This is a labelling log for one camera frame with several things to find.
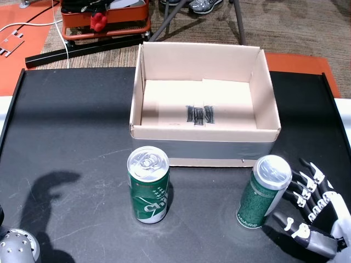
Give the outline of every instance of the black metal bar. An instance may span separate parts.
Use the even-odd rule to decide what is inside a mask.
[[[15,111],[15,105],[16,105],[16,102],[17,102],[17,97],[18,97],[18,94],[19,94],[19,90],[20,90],[20,88],[22,86],[22,82],[23,82],[24,76],[25,76],[25,69],[22,68],[20,76],[19,76],[17,84],[16,84],[16,88],[13,91],[13,95],[12,95],[11,103],[10,103],[10,106],[9,106],[9,110],[7,111],[5,122],[4,122],[4,126],[3,126],[2,131],[1,131],[1,136],[0,136],[0,158],[1,158],[2,150],[3,150],[4,144],[5,144],[7,130],[9,128],[10,122],[12,120],[13,113]]]
[[[237,26],[239,28],[240,44],[246,45],[244,25],[242,23],[242,16],[241,16],[241,9],[240,9],[240,5],[239,5],[239,0],[234,0],[234,8],[235,8],[235,14],[236,14],[236,19],[237,19]]]
[[[180,9],[185,6],[188,0],[181,0],[179,4],[176,5],[176,7],[173,9],[173,11],[169,14],[169,16],[163,21],[162,25],[157,29],[157,31],[153,34],[153,36],[150,38],[149,42],[155,41],[162,31],[168,26],[168,24],[171,22],[171,20],[176,16],[177,12],[180,11]]]
[[[73,47],[68,47],[68,52],[70,58],[75,58],[77,56],[93,54],[111,49],[130,47],[132,45],[142,44],[142,42],[143,37],[141,35],[127,36],[109,39],[106,41],[97,41],[89,44],[74,45]],[[60,49],[26,58],[26,66],[27,68],[32,68],[64,59],[67,59],[66,49]]]
[[[165,16],[163,17],[163,20],[165,21],[168,17],[168,12],[169,12],[169,0],[166,0],[166,6],[165,6]]]
[[[349,157],[351,159],[351,144],[349,143],[349,140],[347,139],[347,134],[346,134],[346,131],[345,131],[345,128],[344,128],[344,124],[342,122],[342,118],[340,116],[340,112],[338,110],[338,106],[336,105],[333,92],[331,91],[331,88],[330,88],[327,76],[325,75],[324,72],[322,73],[322,81],[324,82],[325,89],[326,89],[326,91],[328,93],[328,98],[331,101],[331,104],[333,104],[333,106],[334,106],[333,108],[334,108],[335,114],[337,116],[337,121],[338,121],[338,124],[340,126],[340,130],[342,132],[342,135],[344,137],[344,142],[345,142],[345,145],[346,145],[346,149],[347,149]]]

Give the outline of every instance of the gray sneaker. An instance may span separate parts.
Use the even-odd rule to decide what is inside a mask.
[[[216,4],[219,4],[222,0],[193,0],[189,4],[189,8],[196,14],[208,14],[213,10]]]

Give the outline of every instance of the robotic hand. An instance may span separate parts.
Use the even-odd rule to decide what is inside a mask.
[[[40,247],[30,233],[2,226],[4,212],[0,205],[0,263],[38,263]]]
[[[329,262],[351,262],[351,216],[344,199],[317,166],[303,159],[300,162],[312,176],[293,171],[284,195],[302,211],[308,224],[279,211],[273,218],[298,244]]]

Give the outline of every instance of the green can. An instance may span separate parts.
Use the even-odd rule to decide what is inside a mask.
[[[278,204],[291,179],[290,166],[283,158],[267,155],[257,160],[236,212],[240,224],[247,228],[261,227]]]
[[[153,224],[167,213],[169,160],[159,148],[144,146],[127,161],[129,188],[135,217]]]

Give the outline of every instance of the orange mat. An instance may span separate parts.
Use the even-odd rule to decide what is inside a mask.
[[[270,71],[307,74],[322,74],[324,72],[334,98],[341,97],[327,59],[297,54],[266,53],[265,55]]]
[[[51,5],[52,1],[49,0],[31,3],[29,7],[24,9],[20,9],[19,4],[0,7],[0,28],[15,22],[26,22]],[[53,22],[53,13],[50,9],[30,23],[46,24],[51,22]],[[0,32],[0,42],[18,27],[11,26]],[[19,30],[19,33],[23,33],[24,43],[7,58],[4,54],[0,56],[0,96],[11,96],[13,94],[21,69],[26,68],[25,58],[40,54],[49,29],[50,26],[24,26]]]

